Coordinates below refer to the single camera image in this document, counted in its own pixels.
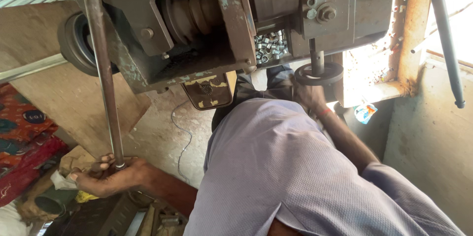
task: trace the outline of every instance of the yellow object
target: yellow object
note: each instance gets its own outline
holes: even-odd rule
[[[86,193],[84,191],[79,191],[76,196],[77,203],[85,203],[89,200],[97,199],[98,197],[95,195],[91,195],[90,193]]]

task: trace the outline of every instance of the red thread bracelet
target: red thread bracelet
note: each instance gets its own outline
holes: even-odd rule
[[[326,113],[328,113],[328,112],[331,112],[331,111],[332,111],[331,109],[326,109],[326,110],[324,110],[323,112],[318,113],[318,114],[317,114],[317,117],[320,117],[320,116],[322,116],[322,115],[324,115],[324,114],[326,114]]]

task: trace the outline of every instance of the lavender shirt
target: lavender shirt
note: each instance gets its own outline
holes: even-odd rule
[[[393,168],[362,176],[291,101],[236,106],[209,140],[184,235],[264,236],[274,219],[303,235],[464,235]]]

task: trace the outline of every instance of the shirt sleeve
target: shirt sleeve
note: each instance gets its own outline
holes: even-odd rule
[[[464,236],[432,199],[392,167],[371,163],[361,177],[387,194],[429,235]]]

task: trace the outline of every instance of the metal machine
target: metal machine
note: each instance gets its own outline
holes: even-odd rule
[[[84,0],[76,1],[85,13]],[[296,71],[299,82],[335,82],[343,68],[324,63],[324,54],[383,37],[393,0],[102,1],[114,72],[120,71],[135,93],[162,93],[207,78],[191,96],[216,93],[211,80],[216,75],[307,58],[312,63]],[[86,23],[83,14],[65,21],[59,28],[61,51],[77,68],[97,75]]]

